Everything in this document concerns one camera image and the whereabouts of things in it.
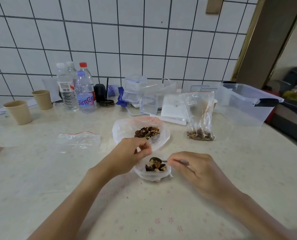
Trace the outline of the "person's right hand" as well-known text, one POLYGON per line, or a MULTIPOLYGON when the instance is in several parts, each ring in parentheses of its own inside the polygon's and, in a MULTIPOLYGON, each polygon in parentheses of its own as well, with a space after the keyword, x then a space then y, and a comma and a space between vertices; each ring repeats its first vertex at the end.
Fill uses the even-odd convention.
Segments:
POLYGON ((189 162, 189 168, 196 174, 182 176, 193 184, 204 198, 213 203, 222 207, 229 195, 239 191, 209 154, 182 151, 171 154, 167 161, 172 167, 172 161, 179 160, 189 162))

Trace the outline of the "metal spoon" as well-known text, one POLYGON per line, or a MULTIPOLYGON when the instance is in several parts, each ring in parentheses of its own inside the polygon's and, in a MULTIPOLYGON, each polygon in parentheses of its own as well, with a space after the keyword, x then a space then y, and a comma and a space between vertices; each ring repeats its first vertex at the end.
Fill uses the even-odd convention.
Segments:
MULTIPOLYGON (((165 164, 168 163, 167 160, 161 160, 158 157, 151 157, 149 161, 153 161, 153 163, 155 163, 155 162, 160 162, 160 163, 165 163, 165 164)), ((189 166, 190 165, 189 162, 184 161, 184 160, 179 160, 178 162, 181 163, 181 164, 183 164, 183 165, 186 165, 186 166, 189 166)))

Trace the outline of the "small clear bag of nuts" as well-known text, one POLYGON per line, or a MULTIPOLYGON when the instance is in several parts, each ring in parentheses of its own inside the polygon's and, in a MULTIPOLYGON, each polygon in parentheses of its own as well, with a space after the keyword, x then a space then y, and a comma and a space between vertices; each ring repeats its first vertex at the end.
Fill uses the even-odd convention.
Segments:
POLYGON ((134 166, 134 171, 135 173, 142 179, 147 180, 147 181, 160 181, 168 176, 171 176, 171 167, 168 165, 168 163, 166 163, 167 166, 167 170, 165 172, 147 172, 145 170, 145 165, 149 163, 149 160, 151 157, 158 157, 161 160, 167 160, 167 156, 165 154, 162 153, 158 153, 158 152, 154 152, 151 155, 145 157, 144 159, 142 159, 140 162, 138 162, 135 166, 134 166))

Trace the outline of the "person's right forearm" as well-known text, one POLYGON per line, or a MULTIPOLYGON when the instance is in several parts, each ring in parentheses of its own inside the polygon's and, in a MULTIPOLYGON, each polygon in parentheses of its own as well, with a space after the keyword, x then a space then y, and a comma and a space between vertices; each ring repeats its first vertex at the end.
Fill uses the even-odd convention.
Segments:
POLYGON ((297 236, 273 218, 249 195, 234 191, 222 206, 260 240, 297 240, 297 236))

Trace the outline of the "person's left forearm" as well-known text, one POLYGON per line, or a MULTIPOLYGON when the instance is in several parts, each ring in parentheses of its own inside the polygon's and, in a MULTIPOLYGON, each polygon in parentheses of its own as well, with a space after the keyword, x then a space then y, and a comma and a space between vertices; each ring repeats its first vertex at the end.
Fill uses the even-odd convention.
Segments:
POLYGON ((74 240, 100 190, 114 176, 114 170, 106 165, 89 169, 72 193, 27 240, 74 240))

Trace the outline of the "mixed nuts in small bag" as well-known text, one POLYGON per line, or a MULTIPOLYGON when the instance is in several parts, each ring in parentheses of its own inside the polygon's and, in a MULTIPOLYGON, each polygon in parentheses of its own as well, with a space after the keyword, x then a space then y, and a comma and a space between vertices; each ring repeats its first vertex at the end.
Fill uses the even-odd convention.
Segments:
POLYGON ((167 166, 164 163, 149 161, 148 165, 145 165, 145 170, 147 172, 165 172, 167 170, 167 166))

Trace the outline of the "white flat box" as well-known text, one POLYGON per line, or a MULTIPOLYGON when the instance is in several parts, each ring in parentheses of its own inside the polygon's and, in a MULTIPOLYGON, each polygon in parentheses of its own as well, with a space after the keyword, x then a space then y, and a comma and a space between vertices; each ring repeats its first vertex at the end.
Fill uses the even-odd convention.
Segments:
POLYGON ((179 93, 165 95, 161 115, 150 114, 150 116, 159 118, 165 122, 186 125, 188 121, 187 112, 184 105, 180 103, 179 95, 179 93))

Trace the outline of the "upright zip bag with nuts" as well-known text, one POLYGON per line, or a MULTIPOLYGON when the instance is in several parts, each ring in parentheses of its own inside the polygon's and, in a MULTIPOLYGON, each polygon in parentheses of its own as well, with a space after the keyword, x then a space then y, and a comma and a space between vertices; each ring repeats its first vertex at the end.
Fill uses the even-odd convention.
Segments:
POLYGON ((214 91, 195 91, 181 93, 180 104, 187 114, 186 137, 193 140, 214 141, 211 120, 214 110, 214 91))

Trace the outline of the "empty flat zip bag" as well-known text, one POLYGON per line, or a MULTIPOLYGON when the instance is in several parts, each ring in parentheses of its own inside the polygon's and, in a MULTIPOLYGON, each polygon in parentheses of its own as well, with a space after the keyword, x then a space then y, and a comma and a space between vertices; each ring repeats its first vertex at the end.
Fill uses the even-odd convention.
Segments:
POLYGON ((100 144, 100 134, 88 131, 75 134, 60 134, 56 140, 56 145, 60 153, 99 149, 100 144))

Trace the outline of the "clear lidded food container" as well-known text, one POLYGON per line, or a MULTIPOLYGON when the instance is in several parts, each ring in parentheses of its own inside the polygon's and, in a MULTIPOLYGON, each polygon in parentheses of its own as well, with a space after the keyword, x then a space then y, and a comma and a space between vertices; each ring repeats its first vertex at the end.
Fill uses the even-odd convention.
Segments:
POLYGON ((122 100, 128 103, 140 101, 140 90, 147 83, 147 78, 142 75, 131 75, 124 79, 122 100))

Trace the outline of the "black cylindrical container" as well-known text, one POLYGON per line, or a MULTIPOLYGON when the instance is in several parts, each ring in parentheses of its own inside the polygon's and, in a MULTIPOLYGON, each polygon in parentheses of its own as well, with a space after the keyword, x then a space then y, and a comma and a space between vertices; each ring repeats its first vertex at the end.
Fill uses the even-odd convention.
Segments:
POLYGON ((94 93, 97 103, 107 101, 107 91, 104 84, 95 84, 94 93))

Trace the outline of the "large clear storage box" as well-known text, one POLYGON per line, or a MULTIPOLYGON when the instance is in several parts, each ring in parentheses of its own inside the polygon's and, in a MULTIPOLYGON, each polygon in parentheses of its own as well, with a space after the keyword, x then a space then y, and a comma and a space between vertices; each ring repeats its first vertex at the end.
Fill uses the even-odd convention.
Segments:
POLYGON ((238 126, 260 127, 284 99, 246 84, 221 83, 215 92, 218 113, 238 126))

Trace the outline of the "white cap water bottle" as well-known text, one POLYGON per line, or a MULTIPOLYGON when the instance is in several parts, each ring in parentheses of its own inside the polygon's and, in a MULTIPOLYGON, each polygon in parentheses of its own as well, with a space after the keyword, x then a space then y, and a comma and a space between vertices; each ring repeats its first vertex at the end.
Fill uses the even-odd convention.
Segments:
POLYGON ((57 84, 67 110, 78 111, 79 105, 72 76, 65 63, 57 63, 57 84))
POLYGON ((77 70, 75 69, 75 65, 73 61, 66 62, 67 72, 73 80, 77 79, 77 70))

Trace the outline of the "grey sofa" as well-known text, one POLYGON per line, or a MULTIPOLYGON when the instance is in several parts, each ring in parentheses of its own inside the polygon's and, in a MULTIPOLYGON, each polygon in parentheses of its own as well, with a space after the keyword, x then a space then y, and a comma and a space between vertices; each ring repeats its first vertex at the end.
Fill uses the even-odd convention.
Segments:
MULTIPOLYGON (((267 86, 273 92, 277 92, 280 97, 296 85, 297 67, 292 68, 282 80, 270 80, 267 83, 267 86)), ((278 104, 270 124, 297 141, 297 101, 284 99, 284 102, 278 104)))

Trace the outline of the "white papers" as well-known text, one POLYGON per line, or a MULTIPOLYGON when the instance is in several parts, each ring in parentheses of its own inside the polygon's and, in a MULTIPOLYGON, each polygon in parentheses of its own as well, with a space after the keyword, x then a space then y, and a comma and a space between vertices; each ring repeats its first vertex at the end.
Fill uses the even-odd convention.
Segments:
MULTIPOLYGON (((35 99, 26 100, 26 103, 27 103, 29 109, 39 107, 39 105, 37 104, 35 99)), ((8 114, 8 111, 6 108, 4 108, 4 106, 2 106, 0 108, 0 115, 2 115, 2 114, 8 114)))

